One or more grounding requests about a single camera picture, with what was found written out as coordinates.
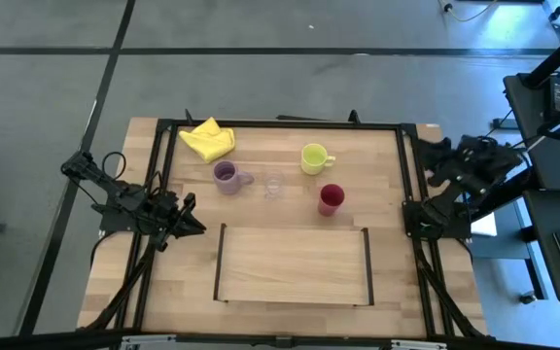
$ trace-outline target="gray floor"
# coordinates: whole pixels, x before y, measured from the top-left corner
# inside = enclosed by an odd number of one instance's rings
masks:
[[[124,4],[0,0],[0,46],[109,47]],[[462,17],[485,6],[454,4]],[[497,5],[484,17],[458,23],[440,14],[437,0],[138,0],[124,40],[125,47],[181,48],[558,44],[539,5]],[[121,56],[91,150],[98,157],[118,150],[131,117],[180,118],[185,108],[195,118],[266,120],[278,114],[344,120],[357,109],[365,121],[439,123],[454,139],[482,134],[508,111],[503,76],[530,71],[541,59]],[[106,61],[103,55],[0,56],[0,220],[8,224],[0,234],[0,336],[17,331],[61,198],[58,167],[79,146]],[[517,142],[519,135],[497,138]],[[98,221],[89,200],[78,195],[37,332],[74,329]],[[546,301],[514,302],[530,289],[523,262],[477,260],[474,266],[491,334],[560,346],[560,303],[552,291]]]

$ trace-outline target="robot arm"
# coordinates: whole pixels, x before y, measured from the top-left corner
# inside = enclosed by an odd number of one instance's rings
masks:
[[[122,217],[133,219],[143,234],[149,234],[156,248],[162,252],[167,244],[167,237],[176,238],[202,234],[206,227],[193,215],[195,195],[188,193],[183,200],[183,207],[179,209],[178,197],[171,191],[152,191],[147,187],[129,184],[125,181],[113,179],[103,172],[93,161],[88,152],[77,152],[61,166],[61,171],[69,178],[88,180],[101,188],[108,196],[107,205],[92,205],[92,208],[103,214],[106,210],[113,210]]]
[[[469,210],[523,161],[518,150],[483,136],[464,135],[456,149],[448,138],[437,143],[418,140],[418,147],[422,164],[432,172],[427,183],[439,187],[449,182],[439,195],[403,204],[407,231],[419,238],[469,238]],[[457,202],[464,193],[470,197],[468,203]]]

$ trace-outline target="wooden panel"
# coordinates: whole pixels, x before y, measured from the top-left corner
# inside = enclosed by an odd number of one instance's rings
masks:
[[[228,227],[218,299],[368,305],[364,234]]]
[[[123,149],[128,160],[123,175],[126,181],[144,181],[156,121],[131,120]],[[225,158],[257,178],[255,184],[234,196],[219,195],[211,177],[212,164],[205,164],[182,140],[177,140],[169,188],[178,194],[196,194],[193,213],[208,229],[203,235],[178,241],[170,239],[168,249],[156,255],[143,330],[425,336],[411,242],[403,229],[403,182],[395,133],[277,128],[234,131],[236,148]],[[428,131],[439,132],[439,128]],[[302,174],[299,151],[308,143],[326,146],[336,156],[335,166],[315,177]],[[267,200],[262,179],[272,170],[283,173],[284,191],[281,197]],[[317,193],[328,183],[342,186],[346,200],[337,215],[323,218],[313,213],[316,213]],[[214,301],[221,223],[227,223],[229,228],[358,230],[368,227],[374,305]],[[80,326],[96,317],[120,286],[128,254],[128,246],[124,244],[127,240],[130,242],[130,233],[120,233],[97,250]],[[476,320],[482,321],[482,313],[472,264],[466,251],[455,244],[440,244],[449,291],[475,325],[480,326]],[[131,305],[130,302],[128,324],[132,318]]]

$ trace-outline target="mug handle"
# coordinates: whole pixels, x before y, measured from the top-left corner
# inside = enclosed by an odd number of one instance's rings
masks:
[[[331,167],[332,165],[334,165],[335,161],[336,161],[336,157],[328,156],[328,162],[325,164],[326,167]]]
[[[254,182],[254,176],[245,171],[239,171],[237,173],[237,176],[239,177],[239,182],[241,182],[241,184],[243,185],[250,185]]]

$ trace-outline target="red cup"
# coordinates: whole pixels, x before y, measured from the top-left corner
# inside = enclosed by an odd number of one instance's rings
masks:
[[[345,192],[339,185],[325,185],[319,196],[319,214],[331,216],[345,200]]]

